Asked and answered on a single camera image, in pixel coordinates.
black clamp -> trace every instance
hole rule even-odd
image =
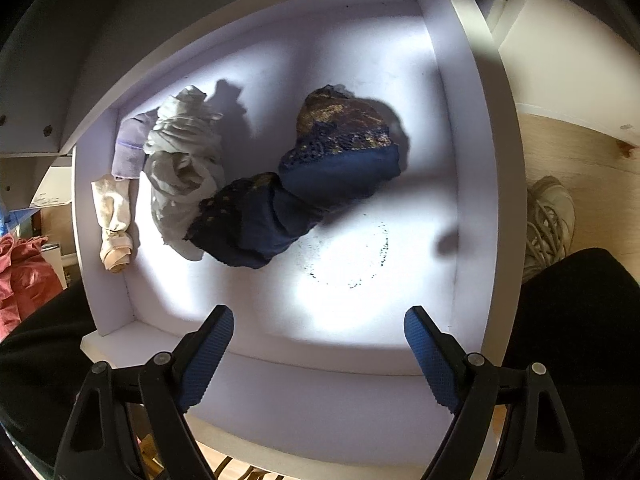
[[[134,403],[144,404],[164,466],[158,480],[215,480],[183,415],[202,400],[233,332],[231,310],[219,305],[174,352],[115,370],[95,363],[62,437],[54,478],[146,480],[127,414]]]
[[[436,401],[454,415],[422,480],[471,478],[500,404],[508,411],[489,480],[582,480],[574,434],[542,364],[513,370],[465,354],[421,306],[407,311],[404,334]]]

white shelf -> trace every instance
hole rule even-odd
[[[404,311],[423,304],[467,351],[482,349],[497,364],[504,353],[526,224],[517,118],[474,0],[315,0],[315,14],[305,9],[313,1],[291,0],[261,11],[271,19],[253,27],[203,37],[197,52],[178,53],[180,64],[158,69],[79,140],[76,245],[99,333],[82,348],[116,366],[138,364],[225,303],[236,332],[192,410],[197,439],[308,480],[321,478],[310,465],[318,461],[335,468],[332,478],[371,478],[367,468],[410,478],[437,450],[450,415],[419,375]],[[404,172],[261,270],[208,255],[188,262],[162,245],[142,177],[137,255],[112,275],[98,259],[89,183],[110,170],[118,118],[188,84],[225,114],[229,181],[275,169],[293,146],[304,97],[325,84],[395,113],[408,139]],[[347,272],[333,264],[338,253],[362,257]],[[497,337],[483,345],[489,333]]]

furniture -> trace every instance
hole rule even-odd
[[[227,304],[236,335],[188,416],[198,441],[295,478],[418,478],[450,414],[420,377],[404,311],[424,304],[465,349],[500,362],[524,255],[517,118],[478,5],[287,0],[190,34],[200,39],[170,71],[150,69],[76,143],[76,245],[98,329],[82,348],[115,367],[144,362]],[[143,176],[136,257],[121,274],[104,270],[89,183],[111,167],[120,120],[195,84],[224,114],[233,179],[274,169],[302,99],[327,83],[395,119],[399,178],[254,271],[162,245]]]
[[[226,303],[237,335],[189,418],[199,441],[305,480],[419,478],[450,416],[419,377],[399,313],[423,304],[465,350],[500,364],[519,292],[525,179],[517,92],[491,32],[505,5],[36,1],[33,9],[51,9],[50,19],[28,12],[0,53],[0,193],[5,203],[30,202],[50,162],[73,151],[76,246],[98,329],[84,339],[86,353],[114,367],[144,362]],[[62,17],[56,48],[42,48]],[[19,50],[26,30],[42,41]],[[71,37],[72,48],[60,47]],[[104,270],[89,183],[110,170],[122,119],[200,86],[224,108],[228,131],[244,136],[225,139],[235,178],[271,169],[291,144],[286,124],[302,98],[326,83],[397,115],[406,167],[388,192],[254,273],[211,258],[187,262],[162,246],[142,178],[134,263],[123,274]],[[26,113],[29,88],[44,92],[34,113]],[[243,152],[245,142],[254,149]],[[386,237],[384,266],[375,268]],[[336,271],[322,263],[335,261],[335,251],[362,258],[354,270]],[[362,313],[366,325],[353,321]]]

leg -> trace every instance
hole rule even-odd
[[[504,365],[545,364],[572,424],[585,478],[606,478],[640,436],[640,286],[586,249],[522,286]]]
[[[94,330],[84,286],[76,282],[0,343],[0,422],[51,468],[92,364],[80,341]]]

gray fabric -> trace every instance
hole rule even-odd
[[[165,244],[188,260],[202,258],[190,242],[187,228],[198,215],[198,204],[224,186],[222,138],[214,129],[221,116],[213,114],[207,95],[187,86],[158,108],[158,120],[143,151],[151,190],[151,216]]]
[[[145,165],[142,147],[149,131],[158,120],[158,111],[151,110],[125,119],[120,124],[111,165],[111,174],[116,178],[140,178]]]

